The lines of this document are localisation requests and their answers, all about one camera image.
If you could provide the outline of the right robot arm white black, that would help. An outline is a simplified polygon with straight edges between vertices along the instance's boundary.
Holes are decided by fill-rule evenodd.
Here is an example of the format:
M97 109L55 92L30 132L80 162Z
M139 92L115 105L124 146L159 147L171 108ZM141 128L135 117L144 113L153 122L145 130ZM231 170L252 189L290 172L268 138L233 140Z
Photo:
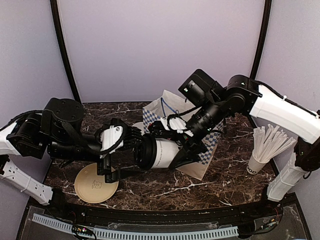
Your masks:
M297 143L286 166L268 185L266 198L255 205L255 213L266 217L305 173L320 167L320 114L280 95L266 83L244 75L233 76L221 86L202 69L197 69L179 87L193 104L192 117L184 121L174 113L151 123L157 138L177 140L182 147L169 165L174 169L195 162L205 152L203 138L217 124L236 113L263 119L297 135Z

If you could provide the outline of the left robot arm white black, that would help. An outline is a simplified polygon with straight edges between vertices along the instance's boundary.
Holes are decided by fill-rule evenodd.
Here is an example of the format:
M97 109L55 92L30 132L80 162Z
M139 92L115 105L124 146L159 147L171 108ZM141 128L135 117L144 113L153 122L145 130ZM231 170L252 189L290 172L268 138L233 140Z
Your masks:
M111 169L111 155L135 149L142 143L141 131L112 118L93 135L81 133L84 107L69 98L51 98L43 110L30 110L12 118L0 130L0 178L48 206L60 218L71 213L62 190L38 182L18 168L10 156L42 159L49 154L65 167L74 161L95 162L106 183L139 175L139 170Z

